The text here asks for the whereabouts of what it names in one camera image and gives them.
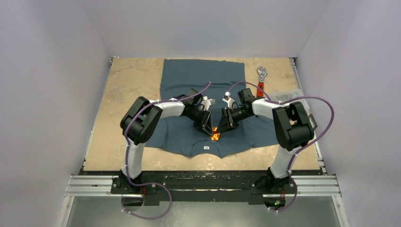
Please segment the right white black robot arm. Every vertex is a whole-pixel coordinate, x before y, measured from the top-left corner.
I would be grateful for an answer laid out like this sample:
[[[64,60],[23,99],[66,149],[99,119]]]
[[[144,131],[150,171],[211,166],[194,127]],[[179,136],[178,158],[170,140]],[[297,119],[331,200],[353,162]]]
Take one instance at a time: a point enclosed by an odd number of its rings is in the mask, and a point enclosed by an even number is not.
[[[241,105],[234,108],[235,101],[230,95],[227,91],[222,98],[227,106],[222,108],[217,133],[234,130],[240,121],[252,116],[272,119],[279,149],[266,176],[259,178],[256,184],[261,183],[270,192],[278,192],[289,183],[296,152],[314,138],[307,112],[301,102],[280,104],[265,97],[255,97],[248,88],[238,92]]]

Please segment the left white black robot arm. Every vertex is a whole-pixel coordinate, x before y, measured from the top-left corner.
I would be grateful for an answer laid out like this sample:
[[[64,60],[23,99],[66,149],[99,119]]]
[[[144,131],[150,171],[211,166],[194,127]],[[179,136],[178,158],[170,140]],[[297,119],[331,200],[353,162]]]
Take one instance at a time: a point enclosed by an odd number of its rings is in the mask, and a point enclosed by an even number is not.
[[[145,184],[141,180],[141,162],[146,142],[152,137],[160,119],[184,116],[193,121],[196,130],[212,136],[211,110],[215,99],[192,90],[190,96],[180,95],[168,100],[152,101],[143,96],[135,100],[121,120],[126,139],[124,164],[120,179],[128,193],[136,193]]]

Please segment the orange yellow flower brooch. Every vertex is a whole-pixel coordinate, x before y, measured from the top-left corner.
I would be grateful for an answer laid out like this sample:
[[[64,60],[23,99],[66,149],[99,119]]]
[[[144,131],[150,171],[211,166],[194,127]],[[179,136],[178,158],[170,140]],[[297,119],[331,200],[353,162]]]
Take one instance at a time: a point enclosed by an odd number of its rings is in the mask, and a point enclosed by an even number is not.
[[[210,136],[212,142],[218,141],[220,138],[220,133],[217,133],[218,127],[213,127],[213,134]]]

